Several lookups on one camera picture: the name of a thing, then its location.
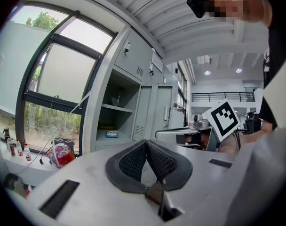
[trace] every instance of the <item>dark hair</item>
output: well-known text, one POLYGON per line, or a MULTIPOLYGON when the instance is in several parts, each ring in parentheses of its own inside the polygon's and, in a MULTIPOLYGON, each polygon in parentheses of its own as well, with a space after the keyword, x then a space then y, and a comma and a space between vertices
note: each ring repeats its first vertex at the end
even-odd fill
POLYGON ((211 16, 214 17, 226 17, 225 12, 221 12, 219 8, 214 6, 214 1, 212 0, 199 0, 202 7, 209 12, 211 16))

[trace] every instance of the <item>white placard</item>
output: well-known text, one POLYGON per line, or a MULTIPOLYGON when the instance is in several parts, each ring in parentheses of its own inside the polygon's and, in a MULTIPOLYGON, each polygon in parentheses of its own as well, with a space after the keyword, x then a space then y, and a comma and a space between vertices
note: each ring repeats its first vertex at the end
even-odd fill
POLYGON ((163 73, 163 63, 161 59, 154 52, 152 53, 151 62, 154 66, 156 66, 161 71, 161 73, 163 73))
POLYGON ((208 119, 214 127, 220 142, 227 138, 240 125, 240 120, 228 99, 224 99, 204 112, 203 118, 208 119))
POLYGON ((264 98, 279 128, 286 128, 286 61, 264 89, 264 98))

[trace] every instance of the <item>bottle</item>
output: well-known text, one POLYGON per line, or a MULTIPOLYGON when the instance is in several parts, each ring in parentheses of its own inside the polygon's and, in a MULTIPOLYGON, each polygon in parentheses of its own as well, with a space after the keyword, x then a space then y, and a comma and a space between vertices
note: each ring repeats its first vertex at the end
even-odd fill
POLYGON ((8 138, 10 138, 9 128, 8 128, 8 127, 5 127, 4 130, 3 130, 3 133, 5 133, 5 134, 4 134, 5 143, 7 143, 8 138))
POLYGON ((117 99, 117 106, 120 106, 120 97, 121 97, 121 92, 123 91, 122 87, 119 87, 119 94, 118 94, 118 99, 117 99))
POLYGON ((13 138, 8 138, 7 144, 8 144, 8 146, 9 146, 11 156, 16 156, 15 143, 14 143, 13 138))
POLYGON ((16 148, 17 148, 17 153, 19 154, 19 156, 22 156, 23 150, 22 150, 21 143, 19 142, 19 139, 16 139, 16 148))
POLYGON ((30 150, 29 150, 27 143, 24 144, 24 152, 25 152, 27 161, 31 161, 30 150))

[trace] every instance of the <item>black railing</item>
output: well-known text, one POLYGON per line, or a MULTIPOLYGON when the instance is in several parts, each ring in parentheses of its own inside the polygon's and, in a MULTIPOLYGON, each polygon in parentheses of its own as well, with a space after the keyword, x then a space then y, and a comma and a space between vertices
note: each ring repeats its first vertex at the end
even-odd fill
POLYGON ((222 101, 225 98, 229 101, 255 102, 254 93, 216 92, 192 94, 192 101, 222 101))

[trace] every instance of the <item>red liquid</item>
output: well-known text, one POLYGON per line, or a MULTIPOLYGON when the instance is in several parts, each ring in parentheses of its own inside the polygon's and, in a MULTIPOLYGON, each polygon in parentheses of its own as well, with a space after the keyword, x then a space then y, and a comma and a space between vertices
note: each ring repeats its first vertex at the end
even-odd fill
POLYGON ((10 148, 11 156, 15 156, 16 155, 15 145, 14 144, 9 144, 9 148, 10 148))
POLYGON ((75 159, 75 156, 73 155, 72 152, 69 152, 68 154, 66 154, 66 156, 63 156, 62 158, 58 158, 58 163, 61 166, 64 166, 66 164, 68 164, 69 162, 73 161, 75 159))

